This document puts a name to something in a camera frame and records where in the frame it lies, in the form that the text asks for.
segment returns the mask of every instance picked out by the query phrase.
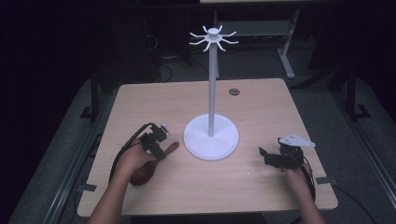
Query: gray carpet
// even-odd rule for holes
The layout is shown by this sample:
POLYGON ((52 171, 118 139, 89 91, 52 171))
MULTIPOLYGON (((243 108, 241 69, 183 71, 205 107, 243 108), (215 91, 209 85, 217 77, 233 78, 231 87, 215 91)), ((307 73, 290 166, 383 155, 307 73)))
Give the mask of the gray carpet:
MULTIPOLYGON (((298 84, 316 73, 307 71, 310 55, 315 42, 294 41, 290 47, 289 58, 296 74, 294 80, 285 78, 280 60, 277 57, 278 43, 266 43, 263 46, 228 48, 219 55, 220 79, 238 78, 284 78, 289 86, 298 84)), ((162 79, 171 75, 169 81, 207 80, 207 54, 195 53, 191 56, 191 65, 185 62, 168 61, 161 67, 162 79)), ((371 88, 358 79, 357 104, 365 105, 371 119, 359 119, 352 122, 343 108, 345 90, 339 94, 328 92, 326 84, 329 77, 305 90, 292 90, 291 96, 301 114, 311 139, 317 144, 316 150, 323 167, 330 178, 335 178, 343 189, 354 195, 378 223, 394 223, 396 210, 383 184, 375 172, 361 142, 359 131, 364 133, 367 142, 373 147, 378 158, 384 164, 390 176, 396 176, 393 158, 396 156, 396 124, 375 99, 371 88)), ((64 118, 64 122, 54 137, 49 149, 36 170, 29 187, 25 191, 10 223, 84 223, 86 218, 76 214, 80 193, 78 185, 87 178, 93 157, 89 157, 79 171, 79 164, 85 159, 95 137, 102 133, 117 91, 113 94, 101 94, 101 114, 95 122, 80 119, 85 106, 90 105, 90 85, 81 87, 73 104, 64 118), (60 188, 65 177, 77 178, 76 184, 69 181, 70 191, 60 188), (49 213, 54 207, 54 199, 64 195, 68 199, 61 212, 49 213)), ((323 211, 328 223, 371 223, 370 219, 349 197, 334 190, 339 201, 337 208, 323 211)), ((209 217, 133 217, 133 223, 290 223, 298 211, 262 214, 221 215, 209 217)))

